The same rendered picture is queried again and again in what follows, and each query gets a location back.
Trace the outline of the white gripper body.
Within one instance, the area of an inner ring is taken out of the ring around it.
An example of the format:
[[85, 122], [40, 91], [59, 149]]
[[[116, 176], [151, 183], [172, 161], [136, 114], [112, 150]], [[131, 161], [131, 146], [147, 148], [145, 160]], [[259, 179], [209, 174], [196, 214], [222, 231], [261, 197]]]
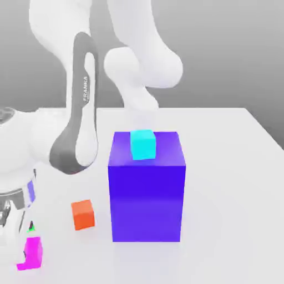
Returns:
[[26, 232], [8, 233], [0, 229], [0, 266], [16, 265], [26, 260], [24, 247]]

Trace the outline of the small magenta cube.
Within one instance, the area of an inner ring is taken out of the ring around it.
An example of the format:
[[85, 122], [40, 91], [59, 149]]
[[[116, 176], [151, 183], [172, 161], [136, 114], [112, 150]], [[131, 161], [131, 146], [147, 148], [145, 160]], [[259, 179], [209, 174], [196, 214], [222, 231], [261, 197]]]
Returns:
[[43, 246], [40, 236], [28, 237], [24, 247], [25, 261], [17, 264], [17, 270], [40, 268], [42, 265]]

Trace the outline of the small orange cube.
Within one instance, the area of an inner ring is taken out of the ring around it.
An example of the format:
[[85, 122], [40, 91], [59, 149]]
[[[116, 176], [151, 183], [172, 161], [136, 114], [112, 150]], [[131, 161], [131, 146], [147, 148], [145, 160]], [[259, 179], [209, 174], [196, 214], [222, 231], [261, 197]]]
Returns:
[[75, 230], [87, 229], [95, 226], [94, 210], [91, 200], [71, 203]]

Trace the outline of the small cyan cube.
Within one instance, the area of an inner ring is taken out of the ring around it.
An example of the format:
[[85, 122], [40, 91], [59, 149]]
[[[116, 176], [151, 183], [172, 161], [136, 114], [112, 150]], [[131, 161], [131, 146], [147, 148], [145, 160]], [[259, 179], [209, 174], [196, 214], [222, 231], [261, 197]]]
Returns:
[[156, 158], [156, 137], [152, 130], [133, 130], [130, 132], [130, 150], [134, 160]]

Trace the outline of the large blue box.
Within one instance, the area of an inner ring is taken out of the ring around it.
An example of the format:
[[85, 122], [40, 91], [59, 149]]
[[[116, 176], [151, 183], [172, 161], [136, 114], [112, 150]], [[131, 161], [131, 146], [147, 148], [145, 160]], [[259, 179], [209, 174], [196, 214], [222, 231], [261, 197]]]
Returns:
[[108, 162], [114, 242], [179, 242], [186, 162], [176, 132], [156, 132], [156, 158], [133, 160], [130, 133], [116, 132]]

